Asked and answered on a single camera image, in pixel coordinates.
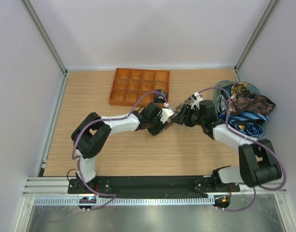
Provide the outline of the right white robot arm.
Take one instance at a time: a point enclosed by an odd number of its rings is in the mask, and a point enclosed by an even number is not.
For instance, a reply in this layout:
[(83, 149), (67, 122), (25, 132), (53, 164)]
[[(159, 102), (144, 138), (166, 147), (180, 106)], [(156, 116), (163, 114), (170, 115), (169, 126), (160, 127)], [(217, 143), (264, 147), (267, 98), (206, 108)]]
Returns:
[(182, 103), (174, 110), (173, 122), (186, 127), (201, 126), (203, 133), (211, 139), (226, 144), (238, 153), (239, 174), (248, 187), (259, 186), (282, 179), (275, 190), (286, 182), (286, 172), (277, 159), (270, 140), (257, 140), (231, 128), (227, 119), (218, 119), (211, 100), (199, 103)]

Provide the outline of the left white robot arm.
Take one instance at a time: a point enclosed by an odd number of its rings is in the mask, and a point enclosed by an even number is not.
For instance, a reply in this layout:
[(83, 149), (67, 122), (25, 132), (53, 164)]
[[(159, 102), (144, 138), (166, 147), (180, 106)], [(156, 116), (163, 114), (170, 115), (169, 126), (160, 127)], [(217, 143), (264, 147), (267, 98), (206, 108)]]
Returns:
[(71, 135), (72, 159), (77, 160), (79, 188), (84, 193), (95, 190), (96, 155), (101, 152), (109, 136), (141, 130), (148, 130), (152, 135), (156, 135), (173, 115), (174, 110), (168, 103), (160, 107), (154, 102), (120, 116), (105, 117), (96, 112), (90, 113)]

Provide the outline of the brown floral tie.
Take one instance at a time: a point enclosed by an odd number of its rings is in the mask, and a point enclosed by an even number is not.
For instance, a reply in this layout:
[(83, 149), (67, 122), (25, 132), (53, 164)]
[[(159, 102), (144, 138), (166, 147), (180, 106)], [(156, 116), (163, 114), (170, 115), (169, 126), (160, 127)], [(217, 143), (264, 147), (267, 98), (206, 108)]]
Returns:
[(173, 109), (174, 115), (171, 116), (167, 120), (167, 127), (171, 126), (172, 124), (175, 124), (172, 120), (181, 111), (181, 109), (182, 109), (182, 107), (183, 107), (184, 104), (187, 104), (187, 105), (190, 105), (191, 106), (192, 103), (193, 103), (193, 99), (192, 99), (192, 96), (190, 96), (185, 101), (183, 101), (180, 105), (178, 105), (175, 109)]

